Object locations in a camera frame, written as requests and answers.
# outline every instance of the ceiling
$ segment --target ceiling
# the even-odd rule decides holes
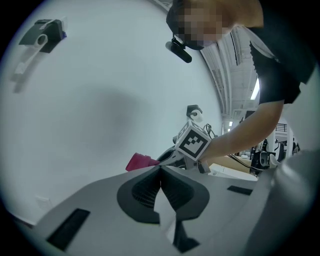
[[[172,5],[172,0],[152,1],[166,11]],[[246,32],[241,27],[235,27],[217,44],[201,50],[217,91],[225,132],[235,127],[247,110],[255,110],[259,104],[259,94],[256,100],[250,100],[257,73],[249,43]],[[232,127],[229,127],[229,121],[233,121]]]

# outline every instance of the pink cloth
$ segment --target pink cloth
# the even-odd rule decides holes
[[[148,155],[143,155],[139,153],[134,153],[132,156],[131,160],[127,164],[125,170],[130,172],[136,169],[141,169],[144,167],[149,167],[149,166],[156,166],[160,164],[159,161],[152,159]]]

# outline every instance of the fiducial marker cube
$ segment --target fiducial marker cube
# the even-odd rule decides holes
[[[199,125],[188,120],[177,135],[175,149],[194,161],[209,146],[211,139]]]

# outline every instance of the sleeve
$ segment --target sleeve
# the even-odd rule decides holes
[[[300,93],[300,82],[273,58],[261,54],[251,43],[251,55],[260,84],[259,104],[277,102],[292,103]]]

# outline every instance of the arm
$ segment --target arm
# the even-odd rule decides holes
[[[257,110],[232,131],[212,139],[201,161],[249,149],[264,140],[277,126],[284,100],[260,104]]]

